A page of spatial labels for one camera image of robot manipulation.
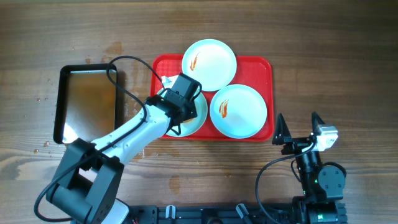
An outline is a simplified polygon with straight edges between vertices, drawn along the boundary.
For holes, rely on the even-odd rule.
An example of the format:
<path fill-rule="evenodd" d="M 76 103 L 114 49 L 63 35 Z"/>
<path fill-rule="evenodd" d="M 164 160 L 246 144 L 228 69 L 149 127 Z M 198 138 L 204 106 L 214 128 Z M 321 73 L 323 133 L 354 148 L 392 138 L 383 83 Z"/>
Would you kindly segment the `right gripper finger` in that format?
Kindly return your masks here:
<path fill-rule="evenodd" d="M 272 138 L 273 145 L 284 145 L 292 142 L 292 136 L 287 127 L 282 113 L 279 113 L 275 126 L 274 137 Z"/>
<path fill-rule="evenodd" d="M 313 134 L 319 134 L 320 131 L 318 130 L 319 125 L 324 125 L 325 122 L 321 119 L 316 111 L 312 113 L 312 131 Z"/>

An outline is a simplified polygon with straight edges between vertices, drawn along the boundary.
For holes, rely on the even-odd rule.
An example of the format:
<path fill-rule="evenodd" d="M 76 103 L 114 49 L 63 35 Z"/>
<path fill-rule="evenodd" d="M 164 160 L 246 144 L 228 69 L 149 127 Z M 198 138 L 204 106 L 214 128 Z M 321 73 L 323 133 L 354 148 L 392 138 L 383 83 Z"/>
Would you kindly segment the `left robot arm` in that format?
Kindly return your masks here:
<path fill-rule="evenodd" d="M 148 97 L 131 120 L 92 142 L 67 147 L 52 182 L 40 194 L 72 223 L 129 223 L 130 208 L 117 199 L 126 164 L 149 143 L 197 116 L 201 84 L 180 73 L 174 84 Z"/>

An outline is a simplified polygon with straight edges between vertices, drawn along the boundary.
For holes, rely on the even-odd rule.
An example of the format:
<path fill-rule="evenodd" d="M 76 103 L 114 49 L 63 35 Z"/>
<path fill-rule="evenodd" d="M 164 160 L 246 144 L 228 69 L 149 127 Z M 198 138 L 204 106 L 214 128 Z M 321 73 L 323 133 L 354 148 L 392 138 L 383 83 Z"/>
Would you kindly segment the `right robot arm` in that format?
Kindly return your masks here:
<path fill-rule="evenodd" d="M 282 145 L 281 154 L 294 156 L 303 196 L 292 199 L 291 223 L 347 223 L 343 199 L 346 170 L 335 162 L 322 162 L 320 153 L 331 148 L 338 139 L 338 130 L 325 124 L 312 113 L 312 133 L 293 138 L 284 117 L 279 114 L 272 143 Z"/>

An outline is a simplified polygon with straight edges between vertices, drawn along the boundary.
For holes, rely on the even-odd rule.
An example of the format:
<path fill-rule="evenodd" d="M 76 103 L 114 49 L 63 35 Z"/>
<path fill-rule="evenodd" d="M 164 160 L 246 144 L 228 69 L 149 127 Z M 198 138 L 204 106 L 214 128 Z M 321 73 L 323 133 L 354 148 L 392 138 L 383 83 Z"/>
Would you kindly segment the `orange green sponge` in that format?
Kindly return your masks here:
<path fill-rule="evenodd" d="M 193 121 L 194 119 L 195 119 L 195 118 L 190 118 L 190 119 L 188 119 L 188 120 L 183 121 L 183 123 L 191 122 L 191 121 Z"/>

